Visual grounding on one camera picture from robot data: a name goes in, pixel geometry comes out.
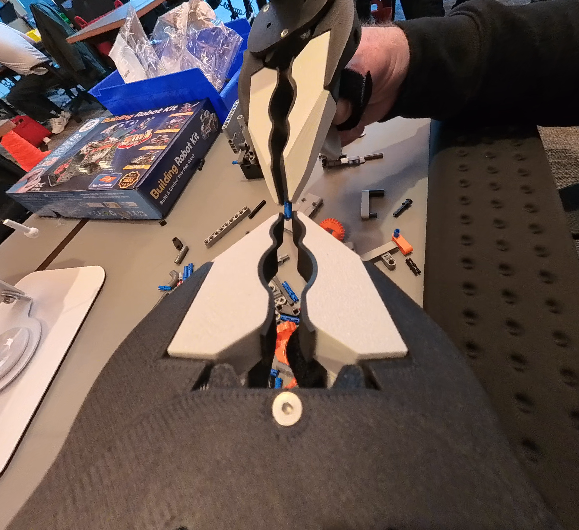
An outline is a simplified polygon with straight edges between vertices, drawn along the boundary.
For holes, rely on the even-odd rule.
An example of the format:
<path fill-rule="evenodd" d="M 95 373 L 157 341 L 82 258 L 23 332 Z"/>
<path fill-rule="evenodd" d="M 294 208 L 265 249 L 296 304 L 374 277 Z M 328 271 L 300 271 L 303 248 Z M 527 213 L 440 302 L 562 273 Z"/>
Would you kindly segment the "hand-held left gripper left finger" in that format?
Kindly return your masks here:
<path fill-rule="evenodd" d="M 211 263 L 168 347 L 171 357 L 229 364 L 266 379 L 276 347 L 269 282 L 277 274 L 284 216 L 272 216 Z"/>

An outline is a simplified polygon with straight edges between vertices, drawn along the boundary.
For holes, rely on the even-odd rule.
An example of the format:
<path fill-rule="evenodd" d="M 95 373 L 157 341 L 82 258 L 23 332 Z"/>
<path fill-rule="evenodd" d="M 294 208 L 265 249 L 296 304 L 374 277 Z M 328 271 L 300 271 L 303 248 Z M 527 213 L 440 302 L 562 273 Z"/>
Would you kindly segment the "pile of small building parts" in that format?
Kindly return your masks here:
<path fill-rule="evenodd" d="M 188 312 L 188 310 L 191 306 L 191 303 L 193 301 L 193 298 L 197 294 L 197 292 L 201 286 L 201 283 L 204 280 L 204 278 L 208 272 L 208 269 L 209 269 L 211 263 L 212 262 L 207 262 L 204 265 L 200 266 L 195 272 L 192 272 L 191 274 L 189 274 L 188 280 L 184 281 L 185 282 L 184 287 L 189 291 L 189 293 L 188 293 L 189 300 L 185 302 L 186 307 L 183 310 L 184 316 Z M 270 285 L 269 288 L 271 289 L 271 292 L 273 294 L 276 330 L 277 330 L 277 325 L 279 323 L 283 324 L 285 321 L 291 321 L 294 324 L 297 324 L 298 323 L 298 313 L 300 310 L 299 310 L 297 295 L 292 290 L 291 286 L 289 286 L 285 282 L 281 282 L 276 276 L 273 276 L 269 285 Z M 176 328 L 176 331 L 179 328 L 181 322 L 183 321 L 184 316 L 180 320 L 180 322 Z M 196 359 L 189 359 L 189 358 L 171 357 L 168 354 L 167 350 L 168 350 L 170 343 L 172 342 L 172 340 L 174 338 L 174 335 L 171 337 L 171 340 L 168 343 L 167 349 L 163 353 L 160 354 L 159 360 L 161 360 L 163 362 L 163 364 L 169 364 L 169 363 L 175 364 L 176 367 L 178 367 L 180 369 L 184 368 L 185 364 L 189 364 L 190 362 L 191 363 L 198 363 L 199 368 L 201 369 L 201 374 L 200 374 L 200 377 L 197 378 L 197 385 L 195 386 L 196 388 L 199 387 L 201 383 L 208 383 L 211 379 L 210 374 L 211 374 L 212 370 L 217 369 L 218 366 L 227 366 L 232 372 L 235 373 L 236 377 L 239 378 L 239 380 L 243 383 L 244 386 L 249 387 L 251 389 L 254 389 L 254 388 L 264 389 L 264 388 L 268 388 L 270 386 L 271 369 L 269 370 L 269 375 L 267 376 L 266 379 L 251 379 L 249 372 L 238 375 L 238 374 L 236 374 L 234 368 L 231 365 L 226 364 L 226 363 L 215 364 L 214 362 L 206 361 L 206 360 L 196 360 Z"/>

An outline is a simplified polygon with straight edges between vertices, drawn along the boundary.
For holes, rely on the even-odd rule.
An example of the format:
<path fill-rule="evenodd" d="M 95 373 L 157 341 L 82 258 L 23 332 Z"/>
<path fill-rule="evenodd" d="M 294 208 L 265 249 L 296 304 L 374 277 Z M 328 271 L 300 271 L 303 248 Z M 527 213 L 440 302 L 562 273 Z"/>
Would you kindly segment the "orange toothed gear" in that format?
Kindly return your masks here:
<path fill-rule="evenodd" d="M 339 220 L 335 218 L 325 218 L 322 222 L 320 222 L 320 226 L 323 230 L 329 232 L 340 242 L 344 241 L 346 230 L 342 222 Z"/>

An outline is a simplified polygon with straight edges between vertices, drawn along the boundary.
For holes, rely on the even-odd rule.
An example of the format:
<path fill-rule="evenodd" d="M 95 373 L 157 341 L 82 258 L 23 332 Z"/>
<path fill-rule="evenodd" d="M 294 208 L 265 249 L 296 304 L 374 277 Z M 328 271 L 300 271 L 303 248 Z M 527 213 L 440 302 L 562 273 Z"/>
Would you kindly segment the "person's right forearm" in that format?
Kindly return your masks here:
<path fill-rule="evenodd" d="M 578 126 L 578 0 L 473 0 L 399 27 L 409 68 L 382 121 L 462 115 Z"/>

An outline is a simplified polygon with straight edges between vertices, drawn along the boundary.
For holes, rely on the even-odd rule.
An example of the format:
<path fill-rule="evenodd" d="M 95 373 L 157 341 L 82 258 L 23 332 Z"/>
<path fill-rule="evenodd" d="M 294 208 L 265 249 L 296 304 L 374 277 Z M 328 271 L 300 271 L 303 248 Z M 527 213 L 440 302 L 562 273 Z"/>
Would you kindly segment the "grey partly built model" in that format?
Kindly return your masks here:
<path fill-rule="evenodd" d="M 232 164 L 241 168 L 246 179 L 262 179 L 262 169 L 239 107 L 239 100 L 236 100 L 222 126 L 232 151 L 237 155 Z"/>

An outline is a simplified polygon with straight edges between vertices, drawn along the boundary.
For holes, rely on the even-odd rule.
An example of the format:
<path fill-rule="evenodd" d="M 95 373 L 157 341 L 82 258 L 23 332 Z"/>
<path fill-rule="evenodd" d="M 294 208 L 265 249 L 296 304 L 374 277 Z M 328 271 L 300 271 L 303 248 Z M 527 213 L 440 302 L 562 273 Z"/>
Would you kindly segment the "black axle with connectors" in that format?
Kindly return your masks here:
<path fill-rule="evenodd" d="M 340 155 L 337 159 L 330 159 L 323 154 L 319 154 L 319 158 L 322 163 L 323 169 L 330 169 L 330 168 L 342 168 L 342 167 L 351 167 L 357 166 L 366 163 L 367 161 L 373 161 L 377 159 L 383 159 L 383 153 L 375 153 L 371 155 L 365 156 L 347 156 L 347 155 Z"/>

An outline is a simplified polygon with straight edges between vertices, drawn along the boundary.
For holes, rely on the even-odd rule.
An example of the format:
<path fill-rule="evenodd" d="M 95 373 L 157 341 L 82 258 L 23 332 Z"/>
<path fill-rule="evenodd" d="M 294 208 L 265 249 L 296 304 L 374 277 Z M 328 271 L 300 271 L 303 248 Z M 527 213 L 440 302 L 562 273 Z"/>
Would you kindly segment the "long grey holed beam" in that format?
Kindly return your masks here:
<path fill-rule="evenodd" d="M 219 241 L 223 236 L 225 236 L 231 229 L 237 226 L 243 219 L 248 217 L 250 214 L 249 206 L 244 206 L 238 212 L 236 212 L 232 217 L 230 217 L 224 224 L 222 224 L 217 230 L 215 230 L 211 235 L 209 235 L 204 240 L 204 246 L 209 248 L 213 246 L 217 241 Z"/>

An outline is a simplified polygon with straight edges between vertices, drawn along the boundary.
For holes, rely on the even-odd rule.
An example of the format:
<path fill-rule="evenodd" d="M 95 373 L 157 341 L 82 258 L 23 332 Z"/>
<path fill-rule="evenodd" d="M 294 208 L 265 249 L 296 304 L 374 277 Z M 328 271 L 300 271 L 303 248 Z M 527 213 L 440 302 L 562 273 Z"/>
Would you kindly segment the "grey rectangular panel piece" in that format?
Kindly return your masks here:
<path fill-rule="evenodd" d="M 300 198 L 293 203 L 293 211 L 303 213 L 305 216 L 313 218 L 315 213 L 322 207 L 323 198 L 315 194 L 302 194 Z"/>

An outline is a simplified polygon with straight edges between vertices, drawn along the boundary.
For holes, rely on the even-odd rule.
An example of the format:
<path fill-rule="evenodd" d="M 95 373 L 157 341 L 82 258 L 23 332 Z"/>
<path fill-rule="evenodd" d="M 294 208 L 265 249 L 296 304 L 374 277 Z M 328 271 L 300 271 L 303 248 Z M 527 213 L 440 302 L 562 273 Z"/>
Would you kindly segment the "blue plastic bin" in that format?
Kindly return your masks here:
<path fill-rule="evenodd" d="M 250 23 L 236 19 L 226 23 L 242 37 L 242 45 L 230 68 L 230 81 L 219 92 L 197 68 L 126 84 L 118 71 L 105 77 L 89 93 L 112 114 L 131 114 L 208 98 L 220 121 L 238 99 L 237 85 Z"/>

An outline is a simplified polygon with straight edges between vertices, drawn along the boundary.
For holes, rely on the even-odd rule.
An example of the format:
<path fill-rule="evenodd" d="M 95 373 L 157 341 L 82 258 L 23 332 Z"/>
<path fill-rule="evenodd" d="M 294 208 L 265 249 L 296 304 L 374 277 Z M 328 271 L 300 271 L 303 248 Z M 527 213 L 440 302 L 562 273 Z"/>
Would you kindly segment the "clear plastic bags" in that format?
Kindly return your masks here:
<path fill-rule="evenodd" d="M 150 37 L 129 7 L 109 57 L 125 83 L 196 68 L 221 91 L 241 47 L 206 0 L 189 0 L 161 15 Z"/>

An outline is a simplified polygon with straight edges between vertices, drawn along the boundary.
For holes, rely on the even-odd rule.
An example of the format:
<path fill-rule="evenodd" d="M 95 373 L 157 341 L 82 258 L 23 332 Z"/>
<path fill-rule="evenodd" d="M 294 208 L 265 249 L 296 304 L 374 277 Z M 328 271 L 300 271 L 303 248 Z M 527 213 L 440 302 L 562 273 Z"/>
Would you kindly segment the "blue robot kit box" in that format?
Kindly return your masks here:
<path fill-rule="evenodd" d="M 207 98 L 91 119 L 7 195 L 43 216 L 161 220 L 220 131 Z"/>

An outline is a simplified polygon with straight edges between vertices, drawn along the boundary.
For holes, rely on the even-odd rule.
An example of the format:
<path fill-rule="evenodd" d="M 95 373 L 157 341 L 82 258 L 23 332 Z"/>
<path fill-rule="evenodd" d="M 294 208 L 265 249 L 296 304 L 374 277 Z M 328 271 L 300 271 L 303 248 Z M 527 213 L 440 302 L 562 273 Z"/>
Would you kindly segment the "white book stand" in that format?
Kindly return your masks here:
<path fill-rule="evenodd" d="M 1 472 L 7 468 L 105 281 L 100 266 L 41 270 L 81 222 L 31 216 L 1 243 Z"/>

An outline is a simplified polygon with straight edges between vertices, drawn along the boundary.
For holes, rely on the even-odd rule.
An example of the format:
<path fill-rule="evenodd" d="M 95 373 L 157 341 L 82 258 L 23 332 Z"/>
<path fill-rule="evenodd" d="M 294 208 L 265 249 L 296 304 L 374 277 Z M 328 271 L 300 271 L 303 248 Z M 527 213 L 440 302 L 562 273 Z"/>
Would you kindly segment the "wooden background desk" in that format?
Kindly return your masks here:
<path fill-rule="evenodd" d="M 114 9 L 79 32 L 69 36 L 66 41 L 69 44 L 74 44 L 78 41 L 88 40 L 110 31 L 116 31 L 124 24 L 129 6 L 134 8 L 139 17 L 142 17 L 151 12 L 155 7 L 161 5 L 164 1 L 166 0 L 130 0 L 127 4 Z"/>

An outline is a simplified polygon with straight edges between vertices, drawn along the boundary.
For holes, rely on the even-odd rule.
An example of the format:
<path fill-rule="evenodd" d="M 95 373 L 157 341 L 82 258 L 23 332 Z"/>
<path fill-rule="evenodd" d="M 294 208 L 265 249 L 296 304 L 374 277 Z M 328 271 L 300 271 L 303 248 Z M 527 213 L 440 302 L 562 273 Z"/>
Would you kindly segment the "black office chair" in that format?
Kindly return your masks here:
<path fill-rule="evenodd" d="M 78 89 L 80 85 L 83 87 L 83 90 L 78 90 L 77 97 L 71 100 L 71 111 L 76 114 L 81 100 L 96 100 L 88 91 L 107 77 L 112 69 L 106 66 L 99 52 L 91 46 L 82 42 L 67 42 L 74 31 L 55 8 L 46 3 L 33 3 L 30 11 L 40 32 L 44 50 L 58 65 L 52 68 L 49 75 L 66 91 Z"/>

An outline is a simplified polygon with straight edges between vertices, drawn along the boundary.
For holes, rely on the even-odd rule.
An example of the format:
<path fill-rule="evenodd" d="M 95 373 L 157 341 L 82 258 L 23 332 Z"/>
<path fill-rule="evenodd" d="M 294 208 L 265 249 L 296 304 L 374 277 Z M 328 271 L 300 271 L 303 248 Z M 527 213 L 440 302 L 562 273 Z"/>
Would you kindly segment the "grey bracket frame piece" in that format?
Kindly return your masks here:
<path fill-rule="evenodd" d="M 361 192 L 361 210 L 362 220 L 370 220 L 378 217 L 378 213 L 371 211 L 371 199 L 384 197 L 384 189 L 365 189 Z"/>

